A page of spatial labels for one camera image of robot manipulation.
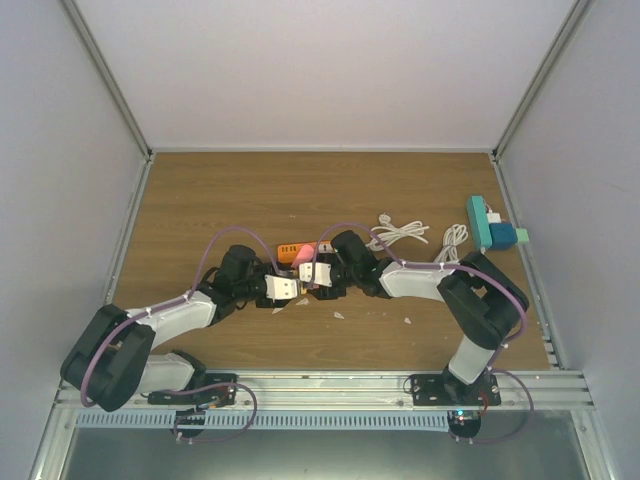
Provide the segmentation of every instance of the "metal frame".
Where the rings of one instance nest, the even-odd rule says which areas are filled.
[[[155,153],[242,153],[242,152],[369,152],[369,153],[491,153],[491,148],[486,147],[357,147],[336,145],[332,147],[322,146],[271,146],[271,147],[247,147],[225,146],[216,148],[154,148]]]
[[[241,428],[251,418],[251,411],[227,408],[209,410],[202,425],[183,425],[184,429],[229,430]],[[107,413],[99,410],[80,412],[76,428],[170,429],[176,412],[158,409],[120,409]],[[449,431],[446,412],[358,412],[260,410],[252,430],[342,430],[342,431]]]
[[[405,382],[416,371],[317,371],[317,370],[233,370],[238,381],[257,395],[261,411],[432,411],[446,412],[449,406],[414,407]],[[523,371],[517,372],[530,391],[536,410],[592,410],[593,402],[581,372]],[[492,410],[529,410],[522,388],[510,377],[498,374],[502,405]],[[225,410],[251,410],[251,397],[243,390],[236,392],[236,403]],[[79,392],[62,385],[56,405],[80,408]],[[182,407],[150,406],[141,396],[133,397],[125,409],[175,410]]]
[[[573,411],[571,417],[591,480],[620,478],[597,412]]]
[[[111,95],[111,98],[116,104],[118,111],[122,115],[122,119],[124,123],[129,128],[133,139],[138,144],[138,148],[142,152],[142,155],[148,160],[151,156],[151,148],[149,144],[144,138],[142,130],[138,126],[138,122],[136,121],[133,113],[131,113],[131,109],[129,108],[129,104],[124,98],[120,87],[118,86],[118,82],[116,82],[111,70],[109,69],[109,65],[105,61],[102,53],[100,52],[100,48],[93,38],[93,34],[91,30],[87,26],[87,22],[82,16],[82,12],[78,8],[75,0],[59,0],[62,9],[67,14],[73,29],[76,34],[80,38],[80,43],[85,47],[85,50],[93,62],[96,72],[104,82],[107,91]]]
[[[105,285],[104,298],[108,302],[112,299],[119,275],[122,269],[127,248],[131,239],[131,234],[135,225],[137,213],[144,195],[145,187],[149,177],[150,169],[153,165],[154,152],[147,144],[138,123],[136,122],[123,94],[120,90],[111,70],[104,60],[96,41],[91,34],[75,0],[59,0],[62,8],[77,32],[81,42],[86,48],[87,54],[93,61],[96,70],[102,78],[105,87],[117,105],[123,120],[128,126],[145,163],[141,167],[136,188],[133,192],[127,215],[123,224],[122,232],[114,253],[112,265],[109,272],[109,279]],[[507,212],[514,222],[519,225],[520,219],[517,206],[514,203],[511,190],[504,175],[503,167],[500,164],[500,157],[507,147],[510,139],[517,130],[521,120],[530,108],[533,100],[543,87],[546,78],[552,71],[557,59],[566,47],[568,41],[573,36],[576,28],[584,17],[591,0],[575,0],[563,25],[561,26],[551,47],[547,51],[540,67],[528,86],[516,111],[510,119],[504,133],[498,141],[492,154],[490,154],[498,183],[504,196]],[[158,149],[158,152],[229,152],[229,151],[350,151],[350,152],[479,152],[491,153],[486,149],[467,148],[366,148],[351,147],[338,149],[325,147],[305,147],[305,148],[252,148],[252,147],[229,147],[218,149]],[[551,314],[548,309],[544,291],[538,281],[535,271],[531,251],[528,246],[519,247],[522,262],[525,268],[527,279],[533,293],[533,302],[538,311],[541,321],[541,328],[544,333],[543,340],[545,348],[552,366],[557,370],[516,372],[525,382],[534,399],[538,410],[564,410],[571,411],[576,428],[585,463],[589,475],[593,480],[615,479],[615,468],[613,465],[610,449],[602,433],[602,426],[594,410],[593,402],[589,394],[585,380],[580,372],[560,370],[562,360],[565,358],[562,346],[558,343]],[[239,374],[240,381],[251,387],[260,400],[260,411],[265,415],[277,414],[280,417],[297,416],[301,412],[311,415],[320,415],[326,418],[333,418],[338,414],[345,413],[358,418],[374,417],[381,415],[439,415],[446,411],[442,407],[413,407],[411,396],[404,391],[404,381],[411,373],[420,372],[398,372],[398,371],[352,371],[352,372],[332,372],[332,371],[234,371]],[[503,404],[496,409],[500,410],[526,410],[528,402],[526,397],[512,379],[500,375],[498,385],[501,390]],[[223,415],[246,414],[251,409],[250,397],[245,392],[237,392],[237,403],[231,408],[223,410]],[[132,412],[137,419],[135,425],[124,421],[123,415]],[[76,428],[87,426],[97,426],[91,424],[91,418],[100,419],[105,425],[113,428],[152,428],[157,420],[152,420],[158,416],[171,418],[175,414],[175,408],[150,407],[146,400],[136,396],[125,406],[125,410],[120,413],[106,414],[95,410],[88,410],[81,407],[79,393],[68,385],[61,384],[58,395],[47,423],[44,436],[30,475],[30,479],[38,480],[58,480],[64,471],[65,460],[73,445],[74,432]]]
[[[516,111],[513,113],[513,116],[507,124],[507,128],[500,136],[500,140],[498,140],[496,148],[493,151],[498,160],[507,148],[507,145],[513,137],[513,134],[516,132],[518,125],[520,125],[525,114],[529,111],[531,104],[544,86],[544,83],[553,70],[553,67],[556,65],[558,58],[560,58],[560,55],[569,44],[569,41],[580,25],[580,22],[584,18],[584,15],[591,3],[592,0],[575,0],[573,2],[571,10],[569,10],[564,22],[560,26],[560,30],[558,30],[556,37],[553,39],[551,46],[547,50],[547,53],[533,76],[531,83],[527,87],[527,90],[525,90]]]
[[[122,272],[122,265],[129,249],[129,242],[131,241],[131,235],[133,234],[133,228],[138,218],[138,212],[140,211],[140,204],[142,203],[142,197],[147,188],[147,181],[149,180],[149,174],[151,173],[151,167],[156,156],[155,153],[151,155],[148,161],[145,161],[140,166],[138,172],[138,179],[135,183],[134,190],[131,194],[129,206],[125,213],[124,223],[120,231],[118,243],[116,245],[115,252],[111,259],[111,265],[109,267],[109,276],[104,286],[103,298],[105,303],[111,303],[116,291],[118,280],[120,279],[120,273]]]
[[[500,191],[504,198],[507,214],[513,225],[517,228],[521,228],[523,225],[519,209],[514,201],[513,195],[511,194],[512,189],[509,186],[507,177],[504,174],[504,166],[500,164],[492,154],[489,155],[489,158],[491,159],[491,164],[493,165],[496,178],[498,179],[498,185],[500,186]],[[527,281],[529,282],[529,288],[531,289],[531,294],[533,296],[533,304],[535,305],[536,311],[538,312],[538,318],[540,319],[540,327],[543,332],[542,340],[545,343],[549,363],[552,368],[563,368],[562,362],[565,358],[563,353],[564,348],[558,338],[556,328],[552,321],[551,311],[548,306],[549,302],[547,296],[539,281],[538,272],[534,267],[535,262],[533,261],[531,247],[529,244],[520,244],[517,248],[522,260],[522,265],[524,266]]]

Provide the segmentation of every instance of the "pink object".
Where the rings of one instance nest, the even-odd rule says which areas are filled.
[[[296,259],[291,264],[292,268],[298,268],[301,263],[307,263],[313,260],[313,247],[309,244],[303,245],[296,255]]]

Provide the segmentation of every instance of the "black mounting plate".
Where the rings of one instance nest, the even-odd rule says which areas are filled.
[[[204,376],[202,386],[212,385],[214,383],[233,382],[237,383],[238,376],[235,373],[209,373]],[[194,395],[172,395],[167,392],[152,392],[149,394],[147,401],[149,405],[201,405],[203,403],[215,402],[216,399],[224,394],[221,389],[207,390]],[[226,398],[219,401],[217,407],[224,407],[226,405],[233,405],[236,402],[236,389],[232,392],[228,392]]]
[[[411,396],[413,398],[414,406],[419,407],[431,407],[431,406],[457,406],[460,403],[456,403],[451,399],[451,396],[444,388],[444,381],[442,374],[440,373],[427,373],[427,374],[414,374],[409,377],[411,380]],[[497,406],[502,403],[500,398],[500,391],[498,388],[498,381],[495,375],[490,375],[488,378],[486,375],[481,375],[474,384],[476,387],[476,395],[470,395],[464,402],[464,406],[478,406],[484,405],[484,399],[480,396],[479,392],[484,392],[489,401],[489,406]]]

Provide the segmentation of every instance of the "orange object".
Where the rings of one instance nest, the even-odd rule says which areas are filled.
[[[278,261],[280,263],[293,263],[303,245],[311,245],[313,248],[316,248],[316,242],[287,243],[286,245],[279,245]],[[318,253],[333,253],[331,242],[329,242],[329,240],[323,240],[322,243],[320,243]]]

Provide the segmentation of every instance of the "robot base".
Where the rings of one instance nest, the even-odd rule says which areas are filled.
[[[411,375],[411,396],[413,404],[419,407],[433,406],[457,406],[469,407],[484,406],[486,396],[488,406],[497,406],[502,403],[498,381],[494,375],[488,378],[480,375],[473,385],[469,386],[469,392],[457,401],[451,397],[450,390],[445,386],[445,375],[441,373]]]

